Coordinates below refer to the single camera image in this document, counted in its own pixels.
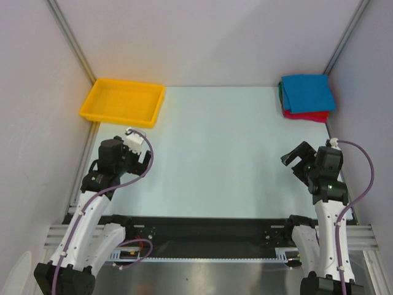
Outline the blue t shirt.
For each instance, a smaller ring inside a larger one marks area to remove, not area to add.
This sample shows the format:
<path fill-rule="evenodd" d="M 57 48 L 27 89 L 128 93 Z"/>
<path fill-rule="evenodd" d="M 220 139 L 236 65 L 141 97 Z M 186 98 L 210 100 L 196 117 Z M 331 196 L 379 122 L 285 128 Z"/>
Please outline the blue t shirt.
<path fill-rule="evenodd" d="M 283 107 L 291 114 L 331 112 L 336 109 L 334 97 L 325 74 L 282 76 Z"/>

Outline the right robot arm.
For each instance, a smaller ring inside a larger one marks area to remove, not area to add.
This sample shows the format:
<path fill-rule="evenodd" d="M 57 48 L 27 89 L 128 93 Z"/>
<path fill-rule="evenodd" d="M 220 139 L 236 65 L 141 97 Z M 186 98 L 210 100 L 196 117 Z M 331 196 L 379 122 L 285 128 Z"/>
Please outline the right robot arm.
<path fill-rule="evenodd" d="M 288 166 L 296 158 L 293 174 L 307 186 L 317 219 L 291 215 L 283 239 L 296 246 L 304 277 L 300 294 L 365 294 L 352 271 L 346 233 L 348 188 L 338 179 L 343 153 L 335 140 L 318 149 L 306 141 L 281 157 Z"/>

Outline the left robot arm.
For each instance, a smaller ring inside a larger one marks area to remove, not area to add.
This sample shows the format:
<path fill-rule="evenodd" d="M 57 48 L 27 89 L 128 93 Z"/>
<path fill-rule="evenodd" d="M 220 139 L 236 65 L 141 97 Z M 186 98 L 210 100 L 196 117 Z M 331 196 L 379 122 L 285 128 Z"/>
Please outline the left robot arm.
<path fill-rule="evenodd" d="M 136 238 L 131 219 L 114 215 L 98 238 L 93 234 L 117 189 L 143 179 L 154 161 L 146 134 L 128 128 L 125 137 L 101 142 L 82 180 L 77 208 L 56 251 L 39 263 L 34 278 L 43 294 L 92 294 L 110 254 Z"/>

